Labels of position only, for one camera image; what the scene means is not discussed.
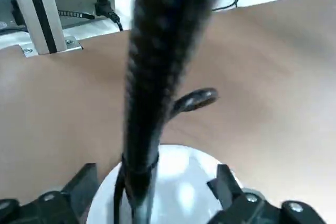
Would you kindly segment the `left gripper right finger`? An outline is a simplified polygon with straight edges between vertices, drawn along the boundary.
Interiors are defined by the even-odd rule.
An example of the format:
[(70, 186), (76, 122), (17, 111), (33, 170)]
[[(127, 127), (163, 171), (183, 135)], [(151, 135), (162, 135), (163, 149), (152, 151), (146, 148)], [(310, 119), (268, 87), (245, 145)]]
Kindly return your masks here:
[(217, 165), (216, 178), (208, 181), (207, 185), (222, 207), (208, 223), (325, 223), (322, 217), (304, 202), (287, 200), (281, 207), (276, 207), (259, 191), (242, 189), (225, 164)]

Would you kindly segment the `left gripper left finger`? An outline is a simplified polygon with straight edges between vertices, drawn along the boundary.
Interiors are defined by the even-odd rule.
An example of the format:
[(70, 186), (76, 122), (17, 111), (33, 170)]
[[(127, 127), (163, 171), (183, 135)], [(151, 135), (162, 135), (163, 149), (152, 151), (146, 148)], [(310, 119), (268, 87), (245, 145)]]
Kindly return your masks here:
[(48, 191), (25, 205), (1, 199), (1, 223), (79, 223), (97, 190), (97, 165), (86, 163), (62, 190)]

